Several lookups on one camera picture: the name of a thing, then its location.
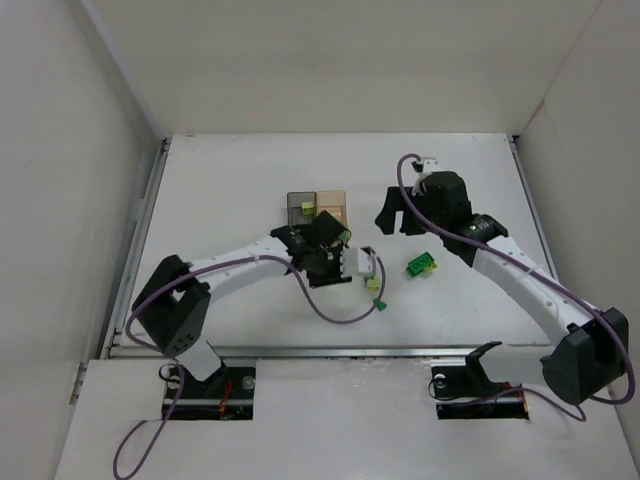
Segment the lime green small lego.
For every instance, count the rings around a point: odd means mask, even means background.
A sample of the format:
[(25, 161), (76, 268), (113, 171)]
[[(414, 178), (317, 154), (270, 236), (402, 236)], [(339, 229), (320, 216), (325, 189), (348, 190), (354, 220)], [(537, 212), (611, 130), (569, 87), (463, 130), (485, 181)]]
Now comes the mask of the lime green small lego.
[(313, 215), (315, 212), (315, 205), (313, 202), (302, 202), (301, 210), (304, 215)]

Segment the pale yellow-green small lego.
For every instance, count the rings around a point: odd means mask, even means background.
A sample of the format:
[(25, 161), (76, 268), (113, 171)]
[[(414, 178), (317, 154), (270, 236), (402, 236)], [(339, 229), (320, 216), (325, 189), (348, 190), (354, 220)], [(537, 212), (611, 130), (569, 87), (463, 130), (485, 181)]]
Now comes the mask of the pale yellow-green small lego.
[(377, 293), (380, 291), (382, 282), (379, 278), (368, 278), (366, 280), (366, 288), (370, 293)]

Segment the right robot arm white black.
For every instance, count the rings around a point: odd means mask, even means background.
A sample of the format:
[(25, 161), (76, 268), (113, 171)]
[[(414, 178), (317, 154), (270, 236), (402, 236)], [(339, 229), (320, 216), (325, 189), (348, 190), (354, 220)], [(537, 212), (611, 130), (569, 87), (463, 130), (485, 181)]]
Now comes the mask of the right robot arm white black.
[(628, 353), (629, 322), (599, 310), (557, 283), (518, 246), (508, 229), (473, 212), (464, 180), (452, 171), (422, 173), (408, 187), (390, 186), (376, 226), (385, 235), (436, 234), (446, 250), (509, 296), (552, 345), (540, 360), (543, 383), (562, 401), (580, 405), (625, 377), (623, 402), (636, 392)]

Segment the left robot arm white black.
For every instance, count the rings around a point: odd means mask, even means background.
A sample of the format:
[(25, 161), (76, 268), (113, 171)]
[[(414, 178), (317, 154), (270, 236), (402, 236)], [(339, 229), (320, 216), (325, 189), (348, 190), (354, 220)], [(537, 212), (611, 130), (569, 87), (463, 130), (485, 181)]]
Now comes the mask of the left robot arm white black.
[(281, 226), (253, 243), (205, 262), (164, 258), (138, 294), (125, 325), (137, 321), (151, 339), (149, 348), (178, 362), (193, 379), (222, 374), (223, 360), (202, 330), (214, 302), (270, 278), (292, 274), (311, 288), (350, 280), (341, 267), (351, 232), (327, 212), (311, 223)]

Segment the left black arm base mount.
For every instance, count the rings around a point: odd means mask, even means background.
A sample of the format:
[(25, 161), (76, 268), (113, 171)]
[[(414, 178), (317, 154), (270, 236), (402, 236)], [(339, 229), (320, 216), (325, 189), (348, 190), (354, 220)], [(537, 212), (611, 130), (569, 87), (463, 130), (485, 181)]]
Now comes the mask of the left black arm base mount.
[(166, 364), (158, 370), (165, 383), (161, 416), (172, 403), (176, 405), (169, 415), (179, 421), (249, 421), (253, 419), (256, 367), (254, 365), (227, 366), (206, 382), (194, 379), (184, 371), (180, 382), (178, 367)]

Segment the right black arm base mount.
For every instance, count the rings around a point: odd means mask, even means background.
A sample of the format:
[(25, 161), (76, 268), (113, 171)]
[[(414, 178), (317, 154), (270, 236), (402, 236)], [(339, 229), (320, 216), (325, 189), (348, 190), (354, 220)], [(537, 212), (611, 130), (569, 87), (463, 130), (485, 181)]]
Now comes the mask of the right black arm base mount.
[(439, 420), (528, 420), (526, 398), (512, 392), (487, 400), (487, 397), (513, 388), (509, 382), (489, 379), (480, 360), (501, 342), (481, 345), (462, 360), (434, 363), (428, 394), (436, 401)]

